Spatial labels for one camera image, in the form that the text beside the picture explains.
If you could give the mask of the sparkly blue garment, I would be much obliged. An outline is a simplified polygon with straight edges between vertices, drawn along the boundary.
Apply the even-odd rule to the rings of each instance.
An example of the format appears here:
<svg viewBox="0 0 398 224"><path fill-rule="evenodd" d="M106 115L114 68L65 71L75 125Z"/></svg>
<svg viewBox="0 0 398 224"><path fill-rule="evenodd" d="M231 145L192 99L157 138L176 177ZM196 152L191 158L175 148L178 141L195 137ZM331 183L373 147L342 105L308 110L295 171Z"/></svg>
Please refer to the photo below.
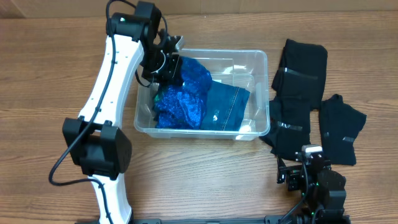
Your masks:
<svg viewBox="0 0 398 224"><path fill-rule="evenodd" d="M211 73L196 59L182 57L181 85L161 85L154 98L159 129L199 129L206 114Z"/></svg>

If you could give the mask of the blue denim jeans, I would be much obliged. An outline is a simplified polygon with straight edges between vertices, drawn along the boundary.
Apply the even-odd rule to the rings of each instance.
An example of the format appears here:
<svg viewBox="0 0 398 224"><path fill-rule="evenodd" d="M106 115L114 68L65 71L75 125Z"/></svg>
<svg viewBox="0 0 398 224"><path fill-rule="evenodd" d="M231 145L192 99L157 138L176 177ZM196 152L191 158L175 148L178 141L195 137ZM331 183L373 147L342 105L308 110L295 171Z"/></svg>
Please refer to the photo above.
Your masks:
<svg viewBox="0 0 398 224"><path fill-rule="evenodd" d="M239 131L249 96L245 88L212 81L200 129Z"/></svg>

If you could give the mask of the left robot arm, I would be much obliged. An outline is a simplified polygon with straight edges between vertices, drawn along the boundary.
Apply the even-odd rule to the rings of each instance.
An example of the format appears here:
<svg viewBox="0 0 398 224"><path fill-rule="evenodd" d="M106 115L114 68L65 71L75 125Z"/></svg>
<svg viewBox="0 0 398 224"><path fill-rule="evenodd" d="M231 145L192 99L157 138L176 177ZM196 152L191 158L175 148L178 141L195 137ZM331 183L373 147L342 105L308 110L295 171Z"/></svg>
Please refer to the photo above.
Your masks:
<svg viewBox="0 0 398 224"><path fill-rule="evenodd" d="M131 83L183 83L178 54L183 37L169 35L155 4L139 1L133 8L133 14L106 15L106 47L96 83L78 117L67 118L62 127L64 156L70 156L81 168L83 181L93 185L99 223L134 222L124 177L132 145L122 131Z"/></svg>

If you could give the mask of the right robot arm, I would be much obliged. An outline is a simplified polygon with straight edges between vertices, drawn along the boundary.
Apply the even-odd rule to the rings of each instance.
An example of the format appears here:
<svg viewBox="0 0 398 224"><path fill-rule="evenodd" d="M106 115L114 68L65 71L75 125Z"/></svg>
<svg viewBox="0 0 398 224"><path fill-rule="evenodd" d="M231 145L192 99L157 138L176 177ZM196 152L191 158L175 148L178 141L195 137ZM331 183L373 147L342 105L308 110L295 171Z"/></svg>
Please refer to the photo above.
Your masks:
<svg viewBox="0 0 398 224"><path fill-rule="evenodd" d="M299 165L286 166L277 158L277 183L289 191L301 191L300 201L278 223L350 224L345 215L346 178L331 169L322 152L295 154Z"/></svg>

